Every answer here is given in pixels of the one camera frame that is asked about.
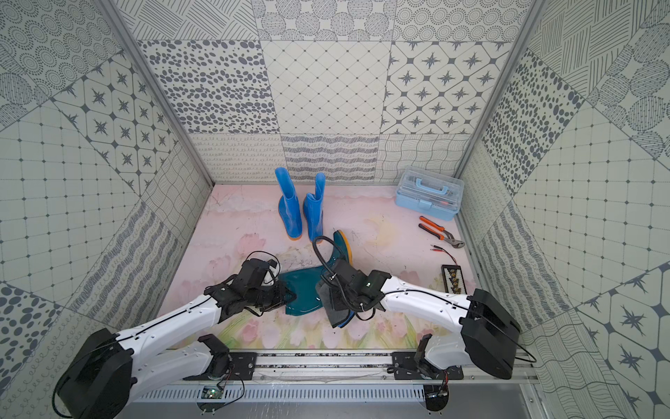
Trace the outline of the green rubber boot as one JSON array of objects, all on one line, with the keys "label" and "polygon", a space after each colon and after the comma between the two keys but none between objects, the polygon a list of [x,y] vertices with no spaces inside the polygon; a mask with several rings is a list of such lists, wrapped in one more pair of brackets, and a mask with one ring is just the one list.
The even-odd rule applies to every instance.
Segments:
[{"label": "green rubber boot", "polygon": [[[350,262],[352,259],[351,247],[343,230],[336,230],[333,233],[333,241],[336,246],[333,247],[331,257],[327,260],[330,268],[333,268],[339,260]],[[324,274],[331,276],[323,265],[279,274],[278,280],[284,282],[288,290],[296,295],[295,300],[284,306],[286,315],[299,317],[321,309],[323,304],[317,286]]]}]

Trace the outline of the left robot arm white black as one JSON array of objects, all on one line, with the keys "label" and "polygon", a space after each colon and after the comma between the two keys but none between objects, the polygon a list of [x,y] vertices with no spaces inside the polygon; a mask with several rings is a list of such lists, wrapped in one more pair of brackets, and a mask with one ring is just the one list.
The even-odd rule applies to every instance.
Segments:
[{"label": "left robot arm white black", "polygon": [[227,382],[230,349],[208,328],[247,311],[261,316],[297,295],[278,279],[276,261],[251,258],[184,306],[142,325],[90,335],[52,391],[61,418],[115,418],[144,394],[184,378]]}]

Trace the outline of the blue rubber boot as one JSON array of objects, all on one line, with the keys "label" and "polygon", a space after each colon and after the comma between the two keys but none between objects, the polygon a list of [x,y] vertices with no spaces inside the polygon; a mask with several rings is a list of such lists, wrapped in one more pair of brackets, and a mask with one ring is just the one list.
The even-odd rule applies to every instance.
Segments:
[{"label": "blue rubber boot", "polygon": [[315,191],[308,193],[303,202],[303,213],[307,221],[308,235],[311,242],[323,235],[323,201],[326,189],[326,175],[317,173]]},{"label": "blue rubber boot", "polygon": [[303,226],[295,185],[286,168],[275,169],[275,176],[282,192],[278,202],[279,216],[288,237],[298,240],[302,236]]}]

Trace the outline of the grey blue microfibre cloth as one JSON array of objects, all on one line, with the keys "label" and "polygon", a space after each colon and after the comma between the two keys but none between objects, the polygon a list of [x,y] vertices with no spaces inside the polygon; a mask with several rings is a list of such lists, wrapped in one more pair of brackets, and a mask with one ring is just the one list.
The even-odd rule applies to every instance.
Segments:
[{"label": "grey blue microfibre cloth", "polygon": [[322,278],[316,286],[316,291],[331,326],[333,328],[347,326],[353,317],[353,311],[345,303],[340,286]]}]

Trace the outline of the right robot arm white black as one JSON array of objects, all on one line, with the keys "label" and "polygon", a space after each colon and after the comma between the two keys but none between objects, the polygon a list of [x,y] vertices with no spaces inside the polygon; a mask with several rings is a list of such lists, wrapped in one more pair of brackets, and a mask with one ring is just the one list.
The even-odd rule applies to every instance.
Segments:
[{"label": "right robot arm white black", "polygon": [[449,331],[446,337],[428,333],[415,352],[420,375],[448,376],[452,367],[473,365],[497,379],[513,375],[520,326],[487,291],[472,294],[440,293],[404,281],[388,272],[364,273],[345,259],[327,263],[319,243],[342,249],[329,237],[319,236],[312,248],[324,268],[318,286],[327,316],[335,328],[352,318],[371,321],[379,312],[410,314]]}]

